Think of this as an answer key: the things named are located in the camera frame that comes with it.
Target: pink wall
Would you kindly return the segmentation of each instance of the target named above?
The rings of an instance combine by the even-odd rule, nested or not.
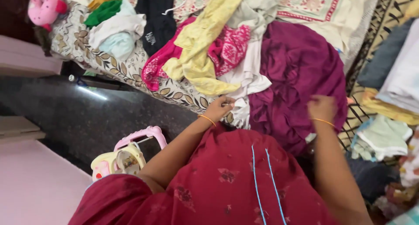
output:
[[[91,176],[39,141],[0,145],[0,220],[8,225],[64,225]]]
[[[62,61],[45,57],[41,47],[0,35],[0,67],[60,74]]]

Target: woman's left hand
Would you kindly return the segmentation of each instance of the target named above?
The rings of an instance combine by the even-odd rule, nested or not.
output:
[[[219,97],[208,106],[204,116],[212,120],[214,123],[220,121],[224,115],[231,111],[234,107],[235,99],[231,97]]]

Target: granite surface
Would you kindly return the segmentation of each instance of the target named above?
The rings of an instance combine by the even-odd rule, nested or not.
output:
[[[0,76],[0,115],[25,116],[46,133],[46,146],[91,173],[91,161],[123,137],[152,125],[170,142],[196,119],[189,110],[132,90],[95,90],[104,100],[60,76]],[[155,139],[140,148],[146,161],[160,151]]]

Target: pink stuffed toy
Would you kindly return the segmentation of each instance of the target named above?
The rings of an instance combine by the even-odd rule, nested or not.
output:
[[[67,4],[63,0],[30,0],[28,15],[35,25],[51,31],[51,25],[59,13],[66,13]]]

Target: gold bangle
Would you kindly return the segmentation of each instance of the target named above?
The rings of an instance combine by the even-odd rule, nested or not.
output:
[[[329,123],[328,121],[325,121],[325,120],[323,120],[323,119],[313,118],[312,120],[319,120],[319,121],[325,122],[325,123],[327,123],[327,124],[330,124],[331,126],[333,126],[334,128],[336,128],[336,127],[334,126],[334,124],[333,124],[333,123]]]
[[[212,120],[210,120],[210,118],[208,118],[207,116],[204,116],[204,115],[198,115],[198,117],[204,117],[204,118],[206,118],[207,120],[209,120],[209,121],[211,121],[212,122],[212,124],[216,127],[217,125],[212,121]]]

